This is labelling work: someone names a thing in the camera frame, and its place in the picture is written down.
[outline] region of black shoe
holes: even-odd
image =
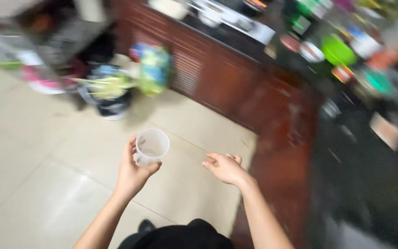
[[[156,227],[153,225],[153,223],[151,223],[151,221],[149,221],[148,219],[145,219],[139,224],[138,233],[151,232],[154,229],[156,229]]]

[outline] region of clear plastic cup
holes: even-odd
[[[136,138],[136,164],[147,167],[158,162],[169,151],[170,140],[165,133],[158,129],[143,131]]]

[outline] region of forearm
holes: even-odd
[[[122,213],[132,196],[114,191],[73,249],[107,249]]]
[[[256,249],[293,249],[256,181],[250,177],[238,187],[244,200],[254,247]]]

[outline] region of hand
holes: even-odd
[[[239,155],[218,153],[207,153],[210,158],[208,162],[202,162],[202,166],[209,169],[213,174],[226,184],[233,184],[240,188],[246,180],[252,179],[248,172],[240,166],[242,158]]]
[[[148,167],[139,167],[133,160],[136,153],[136,136],[132,136],[125,144],[121,165],[119,166],[118,183],[115,191],[133,198],[145,185],[148,178],[156,173],[162,162],[153,163]]]

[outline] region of tiled floor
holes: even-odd
[[[125,210],[110,248],[148,218],[156,226],[202,218],[232,228],[239,192],[201,167],[207,151],[229,152],[249,166],[256,136],[172,91],[136,95],[124,121],[75,111],[57,96],[33,92],[0,71],[0,248],[69,248],[116,184],[124,142],[150,127],[170,150],[161,170]]]

